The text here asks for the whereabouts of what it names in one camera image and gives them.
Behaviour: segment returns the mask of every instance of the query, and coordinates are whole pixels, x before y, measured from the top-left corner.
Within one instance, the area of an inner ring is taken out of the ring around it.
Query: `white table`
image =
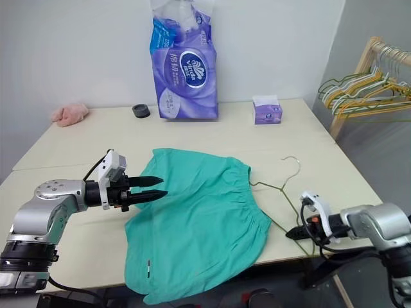
[[[172,147],[233,156],[252,167],[252,182],[281,185],[297,169],[286,192],[299,209],[300,194],[319,193],[329,201],[333,212],[381,200],[361,174],[335,144],[301,99],[282,101],[281,124],[252,124],[251,103],[220,105],[220,120],[215,122],[167,122],[152,116],[136,119],[130,108],[92,110],[77,125],[59,128],[53,125],[15,166],[0,186],[0,240],[6,239],[18,208],[33,196],[34,188],[54,178],[82,178],[87,170],[114,148],[127,158],[127,174],[138,175],[151,158],[151,150]],[[285,198],[268,187],[253,187],[257,204],[287,230],[295,226],[295,213]],[[60,260],[50,267],[53,278],[72,287],[104,287],[124,283],[123,271],[127,242],[124,224],[138,212],[91,208],[75,214],[67,224],[58,246]],[[309,240],[301,242],[310,250]],[[368,244],[345,239],[339,248]],[[305,254],[284,233],[272,225],[267,244],[258,264],[304,257]],[[55,290],[48,285],[46,291]]]

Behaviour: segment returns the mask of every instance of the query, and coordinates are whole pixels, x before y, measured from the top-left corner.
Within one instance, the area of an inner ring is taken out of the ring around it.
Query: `tissue pack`
[[[254,124],[279,124],[283,109],[276,95],[253,96]]]
[[[210,0],[152,0],[150,44],[160,117],[216,119],[216,51],[210,16],[197,10]]]

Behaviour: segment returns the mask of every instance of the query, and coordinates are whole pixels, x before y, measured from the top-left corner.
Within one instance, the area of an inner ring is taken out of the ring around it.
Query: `black roll of tape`
[[[140,119],[148,117],[150,115],[148,106],[145,104],[138,104],[136,106],[133,106],[133,113],[136,117]]]

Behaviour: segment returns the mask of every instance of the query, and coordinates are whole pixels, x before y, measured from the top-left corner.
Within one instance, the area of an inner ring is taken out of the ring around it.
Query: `small purple tissue box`
[[[276,95],[253,96],[254,124],[279,124],[283,109]]]

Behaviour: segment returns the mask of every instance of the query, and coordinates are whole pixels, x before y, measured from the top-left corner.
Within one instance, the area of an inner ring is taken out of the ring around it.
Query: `pink cloth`
[[[80,122],[88,113],[89,109],[84,104],[70,104],[54,111],[51,120],[64,127]]]

